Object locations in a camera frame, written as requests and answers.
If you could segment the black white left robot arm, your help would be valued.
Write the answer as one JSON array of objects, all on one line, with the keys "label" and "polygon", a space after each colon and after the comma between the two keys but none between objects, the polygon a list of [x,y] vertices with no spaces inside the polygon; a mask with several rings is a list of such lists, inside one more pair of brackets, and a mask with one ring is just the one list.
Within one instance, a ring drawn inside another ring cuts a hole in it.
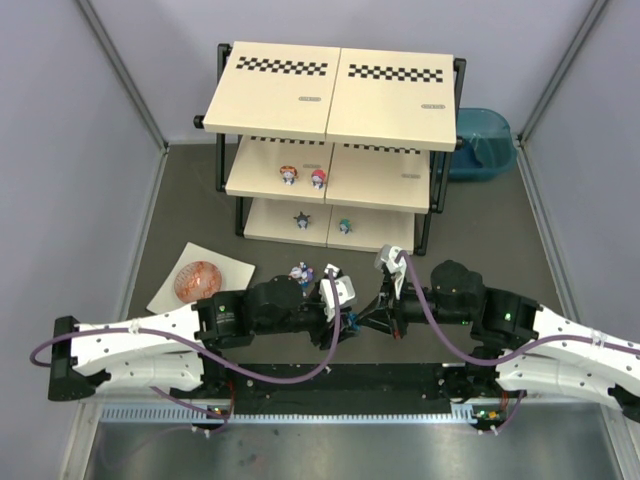
[{"label": "black white left robot arm", "polygon": [[349,277],[325,277],[305,294],[296,280],[276,276],[247,290],[223,291],[176,310],[106,324],[58,318],[49,364],[48,398],[66,402],[97,393],[157,387],[186,396],[222,383],[224,349],[258,335],[309,334],[333,349],[337,320],[356,300]]}]

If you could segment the grey-hooded Doraemon figure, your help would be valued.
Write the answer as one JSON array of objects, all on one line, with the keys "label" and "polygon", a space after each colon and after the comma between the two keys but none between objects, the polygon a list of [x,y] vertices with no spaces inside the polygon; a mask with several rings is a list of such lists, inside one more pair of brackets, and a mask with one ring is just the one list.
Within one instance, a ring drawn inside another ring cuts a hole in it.
[{"label": "grey-hooded Doraemon figure", "polygon": [[302,211],[300,211],[296,216],[294,216],[293,219],[296,223],[297,228],[300,230],[307,230],[310,226],[311,216],[308,214],[305,214]]}]

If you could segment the teal plastic basin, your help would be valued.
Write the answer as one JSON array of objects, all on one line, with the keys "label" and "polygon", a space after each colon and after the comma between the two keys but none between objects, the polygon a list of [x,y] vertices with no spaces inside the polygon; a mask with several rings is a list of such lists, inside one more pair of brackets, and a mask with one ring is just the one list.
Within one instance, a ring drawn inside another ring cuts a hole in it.
[{"label": "teal plastic basin", "polygon": [[500,113],[486,108],[461,108],[457,130],[463,146],[453,153],[450,181],[489,181],[516,166],[511,127]]}]

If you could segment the blue bucket Doraemon figure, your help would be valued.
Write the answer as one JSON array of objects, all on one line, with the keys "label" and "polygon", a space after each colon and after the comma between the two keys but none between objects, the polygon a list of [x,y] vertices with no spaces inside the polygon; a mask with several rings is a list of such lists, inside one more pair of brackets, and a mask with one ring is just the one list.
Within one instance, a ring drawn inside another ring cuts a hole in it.
[{"label": "blue bucket Doraemon figure", "polygon": [[358,323],[358,316],[353,312],[349,312],[346,316],[346,329],[355,333],[358,333],[361,329]]}]

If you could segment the red patterned bowl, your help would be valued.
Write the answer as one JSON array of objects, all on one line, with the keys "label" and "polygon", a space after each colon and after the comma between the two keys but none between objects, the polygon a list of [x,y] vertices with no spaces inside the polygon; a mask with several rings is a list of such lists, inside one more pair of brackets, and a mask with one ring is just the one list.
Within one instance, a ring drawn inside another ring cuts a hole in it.
[{"label": "red patterned bowl", "polygon": [[219,268],[208,261],[195,261],[183,267],[174,279],[174,293],[185,304],[210,298],[222,287]]}]

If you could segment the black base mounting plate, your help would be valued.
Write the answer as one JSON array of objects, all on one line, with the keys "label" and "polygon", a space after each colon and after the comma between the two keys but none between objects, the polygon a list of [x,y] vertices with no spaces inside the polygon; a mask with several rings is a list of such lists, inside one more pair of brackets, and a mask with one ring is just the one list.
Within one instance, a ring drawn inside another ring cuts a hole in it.
[{"label": "black base mounting plate", "polygon": [[444,413],[452,401],[517,398],[496,381],[463,365],[433,363],[332,364],[314,378],[276,385],[205,366],[203,383],[170,394],[185,400],[227,400],[236,414],[342,415]]}]

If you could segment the white square plate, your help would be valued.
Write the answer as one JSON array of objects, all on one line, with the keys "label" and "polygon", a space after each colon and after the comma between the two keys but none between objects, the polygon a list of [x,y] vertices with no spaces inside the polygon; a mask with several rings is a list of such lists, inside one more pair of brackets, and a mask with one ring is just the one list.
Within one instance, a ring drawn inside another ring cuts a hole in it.
[{"label": "white square plate", "polygon": [[188,242],[159,290],[148,303],[146,309],[149,312],[160,314],[186,305],[174,293],[174,279],[183,267],[195,261],[208,261],[219,268],[222,274],[222,287],[219,291],[245,289],[255,271],[255,266],[252,264],[235,260]]}]

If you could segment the orange lion Doraemon figure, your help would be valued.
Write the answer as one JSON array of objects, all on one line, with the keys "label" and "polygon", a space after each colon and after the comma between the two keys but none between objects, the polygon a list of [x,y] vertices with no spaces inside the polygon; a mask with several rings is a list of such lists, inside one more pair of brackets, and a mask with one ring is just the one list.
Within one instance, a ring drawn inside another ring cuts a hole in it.
[{"label": "orange lion Doraemon figure", "polygon": [[294,185],[298,179],[298,170],[291,165],[283,165],[279,169],[282,181],[285,185]]}]

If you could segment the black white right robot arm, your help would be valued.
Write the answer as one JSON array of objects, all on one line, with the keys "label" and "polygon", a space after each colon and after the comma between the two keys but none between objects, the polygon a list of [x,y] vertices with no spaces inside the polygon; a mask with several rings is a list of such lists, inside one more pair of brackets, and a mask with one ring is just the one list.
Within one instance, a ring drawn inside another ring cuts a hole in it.
[{"label": "black white right robot arm", "polygon": [[428,324],[461,365],[437,366],[439,397],[511,398],[553,393],[582,398],[639,419],[639,346],[567,319],[539,302],[487,287],[482,276],[447,260],[431,285],[412,281],[405,261],[376,263],[378,296],[357,315],[360,326],[404,337]]}]

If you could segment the purple white Doraemon figure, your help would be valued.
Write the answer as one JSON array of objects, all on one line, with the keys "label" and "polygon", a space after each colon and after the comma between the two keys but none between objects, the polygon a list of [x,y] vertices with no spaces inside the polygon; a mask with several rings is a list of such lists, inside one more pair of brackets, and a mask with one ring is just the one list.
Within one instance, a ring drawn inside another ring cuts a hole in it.
[{"label": "purple white Doraemon figure", "polygon": [[302,289],[306,289],[314,280],[314,269],[305,262],[300,262],[290,270],[288,277],[295,280]]}]

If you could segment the pink-hooded Doraemon figure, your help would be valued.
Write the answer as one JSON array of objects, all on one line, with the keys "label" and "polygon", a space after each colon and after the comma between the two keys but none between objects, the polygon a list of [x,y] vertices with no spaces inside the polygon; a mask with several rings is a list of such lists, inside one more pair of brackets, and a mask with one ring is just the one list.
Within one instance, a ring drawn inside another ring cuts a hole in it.
[{"label": "pink-hooded Doraemon figure", "polygon": [[326,180],[327,173],[322,169],[316,169],[311,174],[311,184],[314,189],[323,189],[326,184]]}]

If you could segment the teal-hooded Doraemon figure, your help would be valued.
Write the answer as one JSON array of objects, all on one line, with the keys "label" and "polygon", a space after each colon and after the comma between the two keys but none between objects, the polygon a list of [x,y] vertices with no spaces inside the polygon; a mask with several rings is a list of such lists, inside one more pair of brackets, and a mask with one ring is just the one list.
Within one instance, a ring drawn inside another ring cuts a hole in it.
[{"label": "teal-hooded Doraemon figure", "polygon": [[347,218],[343,218],[338,223],[339,232],[343,235],[347,235],[352,231],[351,221]]}]

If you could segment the three-tier beige black shelf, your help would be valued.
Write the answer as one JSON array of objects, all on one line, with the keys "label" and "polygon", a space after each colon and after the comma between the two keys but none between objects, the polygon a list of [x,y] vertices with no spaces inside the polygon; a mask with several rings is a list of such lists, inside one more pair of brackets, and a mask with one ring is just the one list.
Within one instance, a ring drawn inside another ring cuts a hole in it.
[{"label": "three-tier beige black shelf", "polygon": [[[427,250],[443,211],[467,63],[450,54],[237,41],[194,125],[216,137],[215,187],[242,238]],[[294,166],[285,185],[279,169]],[[323,189],[311,174],[327,173]],[[307,230],[293,219],[311,216]],[[338,223],[347,218],[352,231]]]}]

